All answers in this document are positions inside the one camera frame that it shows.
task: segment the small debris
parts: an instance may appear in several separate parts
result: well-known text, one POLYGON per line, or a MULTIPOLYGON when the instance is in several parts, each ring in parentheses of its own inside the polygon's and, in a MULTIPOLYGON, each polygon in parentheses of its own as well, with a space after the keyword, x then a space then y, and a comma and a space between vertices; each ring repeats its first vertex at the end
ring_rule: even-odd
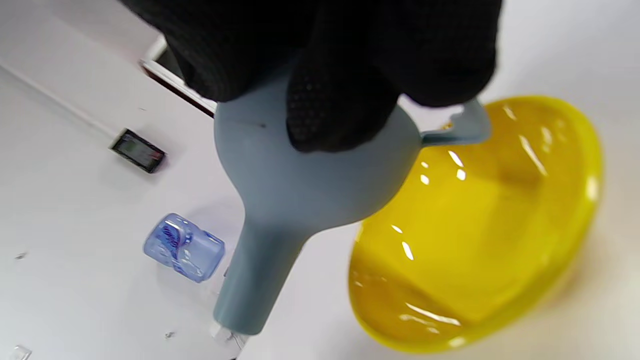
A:
POLYGON ((16 345, 9 353, 9 360, 27 360, 31 356, 31 350, 22 345, 16 345))

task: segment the white table surface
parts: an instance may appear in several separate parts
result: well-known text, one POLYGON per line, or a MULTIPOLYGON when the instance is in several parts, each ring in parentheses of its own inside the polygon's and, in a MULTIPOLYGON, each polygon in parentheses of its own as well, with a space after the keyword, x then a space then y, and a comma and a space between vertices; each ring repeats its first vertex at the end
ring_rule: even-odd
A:
MULTIPOLYGON (((605 149, 604 198, 556 298, 484 341, 422 357, 640 359, 638 13, 637 0, 507 1, 500 68, 482 98, 547 94, 582 109, 605 149)), ((102 129, 0 71, 0 359, 22 344, 34 360, 225 360, 208 333, 214 285, 190 283, 141 251, 171 211, 237 236, 241 204, 217 160, 212 120, 28 0, 0 4, 0 63, 102 129), (168 166, 146 176, 107 150, 123 127, 167 151, 168 166)), ((411 111, 421 127, 442 121, 411 111)), ((346 279, 356 230, 309 241, 241 360, 415 357, 378 345, 353 318, 346 279)))

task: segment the gloved hand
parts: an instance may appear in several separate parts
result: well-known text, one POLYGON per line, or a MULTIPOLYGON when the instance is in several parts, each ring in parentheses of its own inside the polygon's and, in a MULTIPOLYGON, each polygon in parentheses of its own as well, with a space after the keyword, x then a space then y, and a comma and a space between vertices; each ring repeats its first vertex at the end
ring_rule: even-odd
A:
POLYGON ((301 58, 287 129, 303 152, 348 150, 385 125, 399 94, 423 106, 476 96, 495 68, 502 0, 121 0, 164 33, 188 86, 225 102, 273 49, 301 58))

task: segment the small electronic device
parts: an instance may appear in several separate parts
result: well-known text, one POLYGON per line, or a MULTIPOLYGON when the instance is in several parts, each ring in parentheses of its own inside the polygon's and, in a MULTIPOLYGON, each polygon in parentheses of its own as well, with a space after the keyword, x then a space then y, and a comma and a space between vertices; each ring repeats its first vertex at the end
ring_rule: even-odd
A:
POLYGON ((111 150, 149 174, 158 169, 165 157, 164 151, 129 129, 124 129, 120 133, 111 150))

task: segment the yellow bowl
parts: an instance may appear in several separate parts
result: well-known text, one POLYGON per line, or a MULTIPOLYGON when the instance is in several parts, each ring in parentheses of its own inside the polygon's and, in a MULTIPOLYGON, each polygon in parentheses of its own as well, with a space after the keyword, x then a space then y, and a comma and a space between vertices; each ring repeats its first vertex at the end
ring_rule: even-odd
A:
POLYGON ((593 217, 602 159, 587 118, 548 97, 486 110, 488 142, 422 150, 362 224, 351 305, 391 348, 447 350, 513 321, 562 274, 593 217))

